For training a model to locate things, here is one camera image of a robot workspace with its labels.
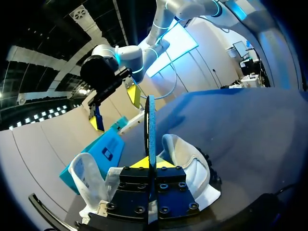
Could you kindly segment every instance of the gray table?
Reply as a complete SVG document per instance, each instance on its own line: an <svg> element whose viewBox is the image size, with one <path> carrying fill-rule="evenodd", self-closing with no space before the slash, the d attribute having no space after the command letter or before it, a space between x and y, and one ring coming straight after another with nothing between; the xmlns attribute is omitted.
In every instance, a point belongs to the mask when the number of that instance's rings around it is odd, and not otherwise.
<svg viewBox="0 0 308 231"><path fill-rule="evenodd" d="M156 151L163 149L163 134L173 133L210 156L223 184L221 197L208 210L222 221L261 194L298 181L308 150L307 115L305 92L268 88L187 93L156 112ZM142 123L123 140L120 166L145 157ZM281 199L286 201L291 193L284 192ZM80 204L70 211L83 209Z"/></svg>

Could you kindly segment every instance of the light fixture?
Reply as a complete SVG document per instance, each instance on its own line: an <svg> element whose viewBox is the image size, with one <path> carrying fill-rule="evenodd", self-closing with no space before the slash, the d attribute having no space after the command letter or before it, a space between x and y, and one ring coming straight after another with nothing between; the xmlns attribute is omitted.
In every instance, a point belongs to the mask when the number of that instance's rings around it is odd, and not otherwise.
<svg viewBox="0 0 308 231"><path fill-rule="evenodd" d="M167 53L172 61L177 60L181 56L185 55L192 49L198 47L196 41L192 36L182 27L181 24L177 23L174 19L169 27L169 31L163 36L163 39L170 43ZM143 50L149 47L143 40L139 45ZM148 68L146 74L149 77L153 77L159 71L164 69L171 62L166 53L161 54L158 59Z"/></svg>
<svg viewBox="0 0 308 231"><path fill-rule="evenodd" d="M80 90L79 90L79 93L80 93L80 94L84 94L84 95L86 95L86 94L87 94L87 90L80 89Z"/></svg>

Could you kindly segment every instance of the ceiling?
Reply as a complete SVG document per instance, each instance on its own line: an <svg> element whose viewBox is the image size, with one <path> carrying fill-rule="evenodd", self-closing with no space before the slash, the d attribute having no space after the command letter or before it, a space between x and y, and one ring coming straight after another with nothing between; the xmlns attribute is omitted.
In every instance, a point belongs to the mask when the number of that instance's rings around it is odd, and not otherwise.
<svg viewBox="0 0 308 231"><path fill-rule="evenodd" d="M155 0L47 0L13 41L0 73L0 113L16 107L21 96L24 106L66 92L72 99L86 97L78 90L90 86L79 71L95 45L137 45L150 31L155 10Z"/></svg>

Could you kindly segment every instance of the blue box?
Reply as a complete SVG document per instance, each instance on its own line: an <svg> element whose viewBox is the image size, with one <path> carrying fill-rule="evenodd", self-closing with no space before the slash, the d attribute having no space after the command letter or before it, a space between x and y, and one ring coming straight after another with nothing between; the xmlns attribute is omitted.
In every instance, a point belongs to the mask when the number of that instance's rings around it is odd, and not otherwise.
<svg viewBox="0 0 308 231"><path fill-rule="evenodd" d="M117 167L124 148L124 141L114 129L106 131L93 141L81 153L90 153L101 172L103 179L106 178L110 167ZM69 165L62 171L60 178L76 194L79 194L71 174L68 172Z"/></svg>

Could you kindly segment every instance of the white wall panel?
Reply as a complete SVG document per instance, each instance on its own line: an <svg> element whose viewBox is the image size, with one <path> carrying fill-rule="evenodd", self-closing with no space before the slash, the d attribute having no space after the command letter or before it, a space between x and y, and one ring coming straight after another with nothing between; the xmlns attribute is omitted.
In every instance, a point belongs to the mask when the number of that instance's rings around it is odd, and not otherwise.
<svg viewBox="0 0 308 231"><path fill-rule="evenodd" d="M87 98L82 102L83 108L84 110L86 110L88 116L90 114L88 102L95 95L96 95L96 91L91 92L90 95L88 95ZM113 125L119 118L122 117L122 115L119 113L120 106L121 105L115 108L114 104L110 100L110 97L101 103L100 113L103 116L103 124L104 124L105 130L108 130L111 127L111 125Z"/></svg>
<svg viewBox="0 0 308 231"><path fill-rule="evenodd" d="M187 53L174 62L179 77L188 91L210 89L209 82L203 76L194 59Z"/></svg>
<svg viewBox="0 0 308 231"><path fill-rule="evenodd" d="M132 119L139 113L139 109L131 103L124 83L116 89L115 93L109 96L110 101L118 110L121 116L126 116L128 120Z"/></svg>
<svg viewBox="0 0 308 231"><path fill-rule="evenodd" d="M47 119L40 124L50 145L65 165L69 165L83 150L83 146L67 125L64 116Z"/></svg>
<svg viewBox="0 0 308 231"><path fill-rule="evenodd" d="M159 73L163 78L162 86L164 86L169 92L173 88L174 83L175 83L175 72L173 68L171 67L171 65L168 65L163 70L161 70ZM178 97L179 95L183 93L187 93L187 92L188 91L185 89L184 85L182 84L180 77L178 77L177 86L175 87L173 91L173 95L175 97Z"/></svg>
<svg viewBox="0 0 308 231"><path fill-rule="evenodd" d="M18 150L29 171L44 191L65 211L75 193L59 178L65 165L49 144L39 123L13 129Z"/></svg>
<svg viewBox="0 0 308 231"><path fill-rule="evenodd" d="M198 50L193 49L189 53L194 59L194 61L197 63L198 68L201 70L203 77L206 79L206 82L208 83L209 89L210 90L219 89L221 85L219 84L216 76L212 74L211 70L209 69L210 67L204 61Z"/></svg>
<svg viewBox="0 0 308 231"><path fill-rule="evenodd" d="M231 58L205 21L189 25L186 29L199 44L198 51L210 69L215 69L222 85L229 85L234 82L238 76Z"/></svg>
<svg viewBox="0 0 308 231"><path fill-rule="evenodd" d="M82 106L77 107L61 116L70 132L72 132L78 140L82 149L87 147L101 135L101 133L96 131L89 122L89 115Z"/></svg>
<svg viewBox="0 0 308 231"><path fill-rule="evenodd" d="M19 154L13 133L10 130L0 132L0 165L3 176L7 181L7 186L12 192L12 196L34 224L38 226L39 230L45 230L51 226L42 218L28 200L28 196L32 193L35 193L38 199L60 219L65 219L66 211L61 209L42 190L30 174Z"/></svg>

